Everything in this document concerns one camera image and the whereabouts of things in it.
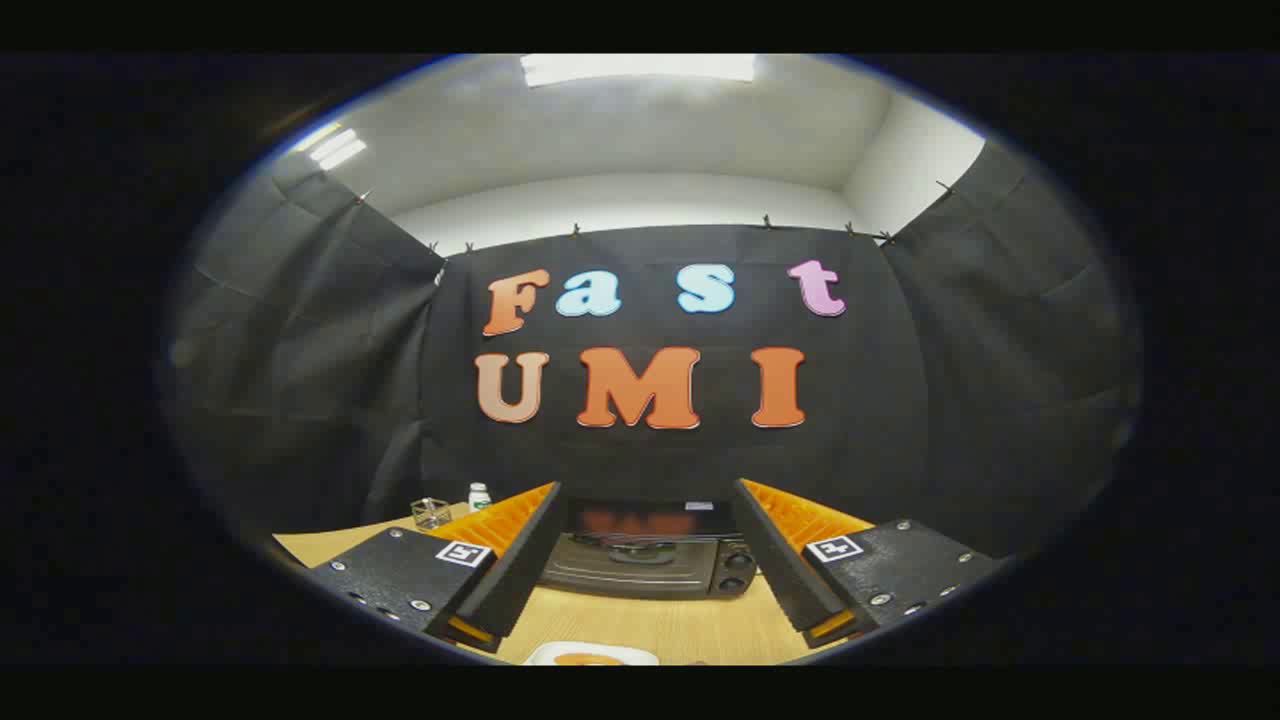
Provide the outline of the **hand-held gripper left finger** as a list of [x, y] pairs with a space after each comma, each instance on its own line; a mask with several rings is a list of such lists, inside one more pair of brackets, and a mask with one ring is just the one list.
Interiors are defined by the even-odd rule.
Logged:
[[387, 528], [321, 561], [308, 579], [383, 623], [494, 653], [562, 525], [563, 486], [552, 482], [433, 530]]

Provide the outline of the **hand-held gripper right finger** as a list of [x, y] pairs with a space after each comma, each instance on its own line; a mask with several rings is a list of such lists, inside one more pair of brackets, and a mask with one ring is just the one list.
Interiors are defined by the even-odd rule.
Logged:
[[910, 518], [873, 524], [745, 478], [732, 489], [733, 519], [812, 650], [909, 623], [1006, 565]]

